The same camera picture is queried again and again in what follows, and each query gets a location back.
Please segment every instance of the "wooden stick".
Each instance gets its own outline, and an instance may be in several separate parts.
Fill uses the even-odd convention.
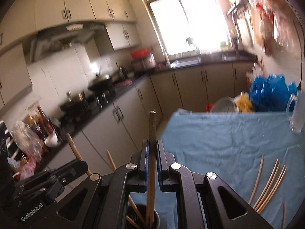
[[[273,175],[273,177],[272,177],[272,179],[271,179],[271,182],[270,182],[268,188],[266,189],[265,194],[264,194],[263,197],[261,198],[260,202],[257,204],[257,207],[255,208],[255,211],[257,211],[258,208],[260,207],[260,205],[263,204],[263,202],[266,200],[266,197],[267,197],[268,194],[269,194],[269,190],[272,188],[273,182],[274,182],[274,180],[275,180],[275,178],[276,178],[276,175],[277,175],[277,173],[278,173],[278,171],[279,171],[279,168],[280,168],[280,162],[279,162],[278,166],[276,167],[276,171],[275,171],[275,173],[274,173],[274,175]]]
[[[156,112],[149,112],[149,170],[146,207],[146,226],[152,228],[155,216],[156,185]]]
[[[282,220],[282,229],[285,229],[286,224],[286,204],[283,202],[283,220]]]
[[[73,139],[71,138],[71,135],[69,133],[66,134],[66,139],[67,139],[67,142],[71,148],[71,150],[73,151],[74,153],[74,156],[78,159],[78,160],[82,160],[83,161],[83,158],[81,157],[80,153],[78,152],[74,142],[73,142]],[[88,167],[88,170],[87,170],[87,175],[90,176],[92,174],[92,172],[90,171],[89,167]]]
[[[112,170],[113,170],[113,172],[115,172],[116,166],[115,166],[114,161],[113,161],[113,159],[111,157],[111,154],[110,154],[110,152],[108,150],[106,151],[106,153],[107,153],[110,165],[112,167]],[[145,222],[145,219],[144,219],[143,215],[141,214],[141,212],[137,208],[135,202],[133,201],[133,199],[132,199],[132,197],[130,195],[129,195],[129,200],[128,201],[129,201],[131,207],[133,208],[133,210],[135,211],[135,213],[137,214],[137,216],[139,217],[139,219],[143,222],[144,225],[146,225],[146,222]]]
[[[141,229],[128,215],[126,215],[126,220],[132,224],[135,228]]]
[[[271,173],[271,175],[270,175],[270,177],[269,177],[269,180],[267,181],[266,186],[265,186],[265,188],[263,189],[263,192],[260,194],[260,197],[257,199],[256,203],[254,204],[253,209],[256,209],[257,204],[260,202],[261,198],[262,198],[263,195],[265,194],[266,189],[268,188],[268,186],[269,186],[269,184],[270,184],[270,182],[271,182],[271,179],[272,179],[272,177],[273,177],[273,175],[274,175],[274,172],[275,172],[275,170],[276,170],[276,168],[277,168],[278,162],[279,162],[279,159],[276,160],[275,165],[274,165],[274,168],[273,168],[273,170],[272,170],[272,173]]]
[[[264,201],[264,203],[260,206],[260,208],[257,210],[258,213],[261,213],[263,211],[263,209],[267,206],[267,204],[269,203],[269,201],[271,200],[271,198],[273,197],[273,195],[275,194],[276,190],[278,189],[284,175],[286,172],[286,166],[283,167],[282,172],[278,178],[278,180],[276,181],[274,187],[272,188],[270,194],[268,195],[268,197],[266,198],[266,200]]]
[[[251,194],[250,199],[248,201],[249,205],[251,204],[251,202],[253,200],[253,197],[255,195],[256,188],[257,188],[258,182],[260,180],[260,174],[262,173],[263,163],[264,163],[264,156],[262,156],[262,158],[260,160],[260,168],[258,170],[258,174],[257,174],[257,178],[256,178],[256,181],[255,181],[255,184],[254,184],[254,188],[253,188],[252,194]]]

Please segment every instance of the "range hood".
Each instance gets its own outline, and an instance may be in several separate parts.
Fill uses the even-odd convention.
[[[37,33],[31,42],[30,61],[36,62],[54,52],[88,42],[97,30],[104,30],[103,23],[83,22],[52,27]]]

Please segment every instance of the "floor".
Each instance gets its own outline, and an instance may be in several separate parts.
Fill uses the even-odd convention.
[[[156,132],[157,140],[160,139],[167,123],[168,123],[168,119],[164,119],[160,122],[159,126],[157,127],[157,132]]]

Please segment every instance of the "window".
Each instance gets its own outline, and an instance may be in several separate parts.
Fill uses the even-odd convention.
[[[194,52],[186,42],[193,38],[201,52],[228,45],[227,25],[215,0],[147,0],[169,56]]]

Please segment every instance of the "cable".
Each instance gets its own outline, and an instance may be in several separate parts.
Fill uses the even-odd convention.
[[[296,30],[296,34],[298,35],[298,39],[299,39],[299,43],[300,43],[300,48],[301,48],[301,80],[300,80],[300,83],[298,85],[298,90],[301,90],[302,77],[303,77],[303,54],[304,54],[304,57],[305,57],[305,37],[304,37],[304,30],[303,30],[302,24],[300,23],[302,34],[303,34],[303,40],[304,40],[304,51],[303,51],[298,29],[296,28],[295,22],[293,22],[293,24],[294,24],[294,27],[295,27],[295,30]]]

